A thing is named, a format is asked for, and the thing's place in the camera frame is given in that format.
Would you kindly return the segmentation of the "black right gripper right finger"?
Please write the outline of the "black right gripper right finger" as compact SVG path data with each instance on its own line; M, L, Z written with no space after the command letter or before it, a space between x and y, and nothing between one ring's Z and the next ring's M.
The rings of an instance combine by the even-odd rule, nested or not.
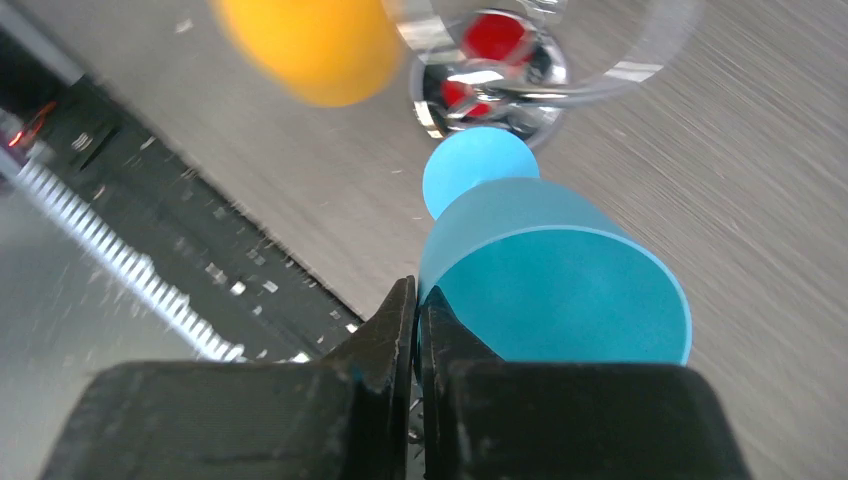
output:
M711 385L674 365L498 359L449 307L420 317L429 479L747 479Z

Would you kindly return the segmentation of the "blue wine glass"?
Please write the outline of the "blue wine glass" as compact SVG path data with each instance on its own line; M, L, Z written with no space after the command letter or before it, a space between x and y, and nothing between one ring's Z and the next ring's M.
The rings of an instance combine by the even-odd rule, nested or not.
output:
M691 311L672 271L586 198L543 179L517 136L494 127L449 136L422 193L434 224L418 295L439 289L501 358L688 361Z

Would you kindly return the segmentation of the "yellow wine glass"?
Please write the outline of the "yellow wine glass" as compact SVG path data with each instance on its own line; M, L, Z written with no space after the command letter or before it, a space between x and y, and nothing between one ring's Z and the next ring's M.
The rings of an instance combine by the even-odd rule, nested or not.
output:
M210 3L231 41L300 101L345 107L382 91L404 46L382 1Z

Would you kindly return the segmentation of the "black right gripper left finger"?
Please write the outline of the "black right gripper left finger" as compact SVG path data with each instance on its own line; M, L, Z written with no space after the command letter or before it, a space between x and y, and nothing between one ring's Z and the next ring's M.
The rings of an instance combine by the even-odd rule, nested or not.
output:
M44 479L402 479L417 305L377 312L306 363L138 361L99 372Z

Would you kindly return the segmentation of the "chrome wine glass rack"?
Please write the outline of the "chrome wine glass rack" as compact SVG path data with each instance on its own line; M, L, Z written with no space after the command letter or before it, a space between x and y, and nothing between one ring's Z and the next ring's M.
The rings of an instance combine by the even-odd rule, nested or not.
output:
M390 17L415 56L410 97L419 124L436 140L478 126L501 128L529 147L543 144L564 111L636 89L680 51L697 24L699 1L651 1L642 31L611 67L574 80L551 32L564 1L521 1L517 9L489 6L448 20L430 1L395 1ZM514 21L522 33L502 59L488 59L469 36L485 16Z

